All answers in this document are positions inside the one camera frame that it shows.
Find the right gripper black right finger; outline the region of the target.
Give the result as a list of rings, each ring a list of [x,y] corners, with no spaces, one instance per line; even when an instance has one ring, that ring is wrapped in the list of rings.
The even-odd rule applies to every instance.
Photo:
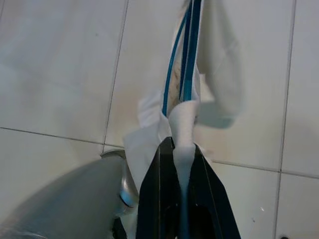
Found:
[[[192,239],[241,237],[225,187],[198,146],[188,185],[188,219]]]

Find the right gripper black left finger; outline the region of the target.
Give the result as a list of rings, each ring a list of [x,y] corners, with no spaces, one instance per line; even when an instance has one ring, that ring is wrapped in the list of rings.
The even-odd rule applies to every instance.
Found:
[[[181,189],[173,162],[171,137],[158,146],[143,179],[138,206],[137,239],[174,239],[179,231]]]

